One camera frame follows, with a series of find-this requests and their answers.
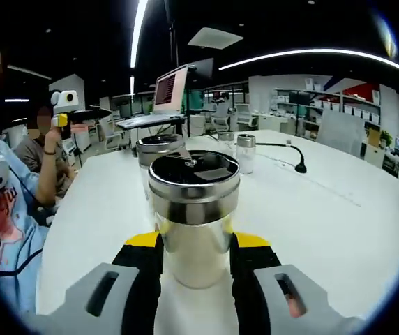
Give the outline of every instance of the white wall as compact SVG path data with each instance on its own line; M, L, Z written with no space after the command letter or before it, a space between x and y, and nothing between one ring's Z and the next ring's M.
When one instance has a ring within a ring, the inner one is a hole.
M49 90L58 89L60 91L73 89L77 92L79 98L80 109L85 110L85 83L78 75L69 75L53 82L49 85Z

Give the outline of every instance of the silver lid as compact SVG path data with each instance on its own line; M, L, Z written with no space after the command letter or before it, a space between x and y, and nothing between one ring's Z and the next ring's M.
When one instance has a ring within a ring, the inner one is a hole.
M234 133L231 131L219 131L218 141L234 141Z
M255 136L248 134L240 134L236 138L236 145L245 148L255 147Z
M142 138L136 142L139 164L149 167L157 157L170 154L185 145L183 137L177 134L163 134Z
M239 164L214 151L190 150L157 158L149 168L153 208L162 217L186 225L217 221L235 210Z

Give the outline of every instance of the hand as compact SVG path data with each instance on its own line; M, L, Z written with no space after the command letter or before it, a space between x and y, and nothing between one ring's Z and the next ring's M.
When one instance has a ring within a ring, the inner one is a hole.
M51 127L45 136L45 150L50 152L55 151L55 147L60 141L60 130L57 127Z

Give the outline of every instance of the light blue shirt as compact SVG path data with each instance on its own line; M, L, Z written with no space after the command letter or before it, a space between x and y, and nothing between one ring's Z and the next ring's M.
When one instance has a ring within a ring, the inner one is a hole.
M35 195L38 174L30 172L3 141L0 141L0 153ZM27 206L31 204L33 198L9 171L9 179L0 192L0 271L15 271L45 243L48 228L39 226L28 215ZM41 254L32 259L17 276L0 277L1 289L15 310L35 313L36 280L40 265Z

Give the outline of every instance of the ceiling light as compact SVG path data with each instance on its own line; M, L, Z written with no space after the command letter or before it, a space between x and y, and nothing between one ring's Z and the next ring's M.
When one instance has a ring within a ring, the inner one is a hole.
M28 73L30 75L35 75L37 77L42 77L48 80L51 80L51 77L48 77L46 75L41 75L40 73L37 73L35 71L31 71L31 70L27 70L26 68L19 68L18 66L14 66L14 65L7 65L7 68L11 69L11 70L15 70L15 71L19 71L19 72L23 72L23 73Z
M5 103L27 103L29 99L4 99Z
M373 54L367 54L365 52L343 50L343 49L303 49L303 50L276 52L274 54L265 54L264 56L258 56L258 57L254 57L254 58L245 59L244 61L238 61L236 63L223 66L223 67L219 68L219 70L225 70L227 68L232 68L234 66L238 66L241 64L250 63L251 61L259 61L261 59L280 57L280 56L289 56L292 54L350 54L352 56L359 56L359 57L373 59L375 61L380 61L384 64L393 66L394 68L397 68L399 70L399 64L397 64L389 59L375 56Z
M21 118L21 119L12 120L12 122L22 121L22 120L25 120L25 119L27 119L27 117L23 117L23 118Z
M133 97L133 94L135 93L135 78L133 76L130 77L130 94L131 97Z
M133 40L131 42L130 67L135 68L137 57L137 46L139 45L139 35L141 34L142 21L144 20L145 8L149 0L139 0L136 11L135 27L133 29Z

